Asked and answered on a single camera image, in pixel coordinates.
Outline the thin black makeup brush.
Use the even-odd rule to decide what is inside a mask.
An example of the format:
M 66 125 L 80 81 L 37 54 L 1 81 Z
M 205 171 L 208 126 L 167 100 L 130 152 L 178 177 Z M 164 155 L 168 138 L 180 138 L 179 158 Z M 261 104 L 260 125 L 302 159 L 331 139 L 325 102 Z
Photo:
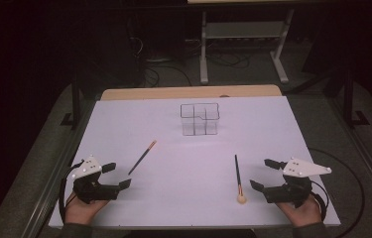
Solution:
M 138 159 L 138 161 L 134 164 L 134 166 L 131 168 L 131 170 L 128 172 L 128 176 L 131 175 L 137 167 L 141 164 L 141 162 L 144 160 L 144 158 L 148 155 L 148 153 L 152 150 L 152 148 L 157 144 L 157 140 L 154 140 L 149 147 L 144 151 L 144 153 L 141 155 L 141 157 Z

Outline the white metal desk frame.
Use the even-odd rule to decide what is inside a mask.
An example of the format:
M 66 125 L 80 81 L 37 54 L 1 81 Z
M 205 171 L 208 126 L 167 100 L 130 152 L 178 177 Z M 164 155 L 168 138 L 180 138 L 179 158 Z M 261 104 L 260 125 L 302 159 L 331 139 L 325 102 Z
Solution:
M 207 40 L 222 39 L 278 39 L 278 44 L 270 57 L 278 78 L 281 83 L 289 82 L 287 74 L 281 62 L 281 53 L 286 42 L 286 38 L 291 27 L 294 16 L 294 9 L 287 12 L 283 21 L 263 21 L 263 22 L 221 22 L 211 23 L 206 21 L 206 13 L 202 13 L 201 38 L 200 38 L 200 57 L 199 72 L 200 82 L 208 84 L 207 68 Z

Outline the person's right hand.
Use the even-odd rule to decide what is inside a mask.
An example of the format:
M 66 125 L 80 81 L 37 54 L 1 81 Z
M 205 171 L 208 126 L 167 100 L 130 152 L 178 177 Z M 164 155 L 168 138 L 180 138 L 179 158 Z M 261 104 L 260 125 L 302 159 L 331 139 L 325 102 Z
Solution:
M 312 195 L 298 208 L 284 202 L 277 203 L 277 206 L 294 227 L 303 227 L 321 222 L 320 207 Z

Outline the person's left hand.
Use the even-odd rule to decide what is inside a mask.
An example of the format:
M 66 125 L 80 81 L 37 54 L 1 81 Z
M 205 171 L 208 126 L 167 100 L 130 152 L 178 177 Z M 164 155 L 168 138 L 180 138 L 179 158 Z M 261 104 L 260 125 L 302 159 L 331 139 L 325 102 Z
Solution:
M 108 200 L 92 200 L 85 203 L 73 192 L 66 201 L 64 222 L 90 225 L 95 215 L 108 203 Z

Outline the black metal stand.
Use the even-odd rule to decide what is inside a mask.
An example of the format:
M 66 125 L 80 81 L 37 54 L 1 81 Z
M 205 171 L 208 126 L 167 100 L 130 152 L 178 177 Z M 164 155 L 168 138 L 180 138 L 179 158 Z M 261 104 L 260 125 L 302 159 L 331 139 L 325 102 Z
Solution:
M 80 121 L 80 90 L 77 80 L 77 74 L 75 74 L 71 81 L 71 111 L 65 113 L 61 125 L 69 126 L 71 130 L 74 130 Z
M 343 119 L 351 129 L 358 125 L 369 125 L 369 121 L 362 111 L 353 110 L 353 94 L 354 82 L 351 71 L 348 70 L 344 78 Z

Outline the black makeup brush beige head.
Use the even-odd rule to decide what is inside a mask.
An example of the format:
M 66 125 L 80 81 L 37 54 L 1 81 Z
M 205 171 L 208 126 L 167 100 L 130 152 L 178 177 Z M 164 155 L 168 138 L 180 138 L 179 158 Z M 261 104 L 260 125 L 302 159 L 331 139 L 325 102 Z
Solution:
M 243 193 L 243 189 L 242 189 L 241 176 L 240 176 L 239 163 L 238 163 L 237 156 L 234 156 L 234 162 L 235 162 L 235 172 L 236 172 L 237 186 L 238 186 L 237 201 L 239 204 L 245 204 L 247 201 L 247 198 L 245 197 Z

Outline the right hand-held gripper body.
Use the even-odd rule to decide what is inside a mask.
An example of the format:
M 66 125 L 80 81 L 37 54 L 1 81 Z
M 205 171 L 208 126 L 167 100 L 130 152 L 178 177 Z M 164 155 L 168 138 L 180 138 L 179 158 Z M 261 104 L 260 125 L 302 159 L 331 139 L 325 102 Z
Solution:
M 285 168 L 278 170 L 282 172 L 285 183 L 281 186 L 264 187 L 262 191 L 267 202 L 291 202 L 296 207 L 300 207 L 312 194 L 322 207 L 327 207 L 328 203 L 312 192 L 310 177 L 328 175 L 332 169 L 296 158 L 291 158 L 285 163 L 287 164 Z

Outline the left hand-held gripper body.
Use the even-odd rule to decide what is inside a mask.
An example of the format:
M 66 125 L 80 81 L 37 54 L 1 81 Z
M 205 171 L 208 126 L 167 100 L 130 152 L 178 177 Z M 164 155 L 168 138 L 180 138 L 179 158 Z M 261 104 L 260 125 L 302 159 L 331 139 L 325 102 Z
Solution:
M 81 161 L 80 166 L 71 175 L 73 191 L 77 197 L 90 203 L 92 200 L 115 200 L 120 191 L 119 185 L 101 184 L 99 178 L 102 174 L 102 165 L 94 157 Z

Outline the clear acrylic organizer box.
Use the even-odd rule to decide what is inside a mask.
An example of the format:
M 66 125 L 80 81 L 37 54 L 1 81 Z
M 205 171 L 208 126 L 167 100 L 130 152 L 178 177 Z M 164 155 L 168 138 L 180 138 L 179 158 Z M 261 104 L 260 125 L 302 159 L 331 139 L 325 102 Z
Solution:
M 181 119 L 184 136 L 216 135 L 220 119 L 219 104 L 182 104 Z

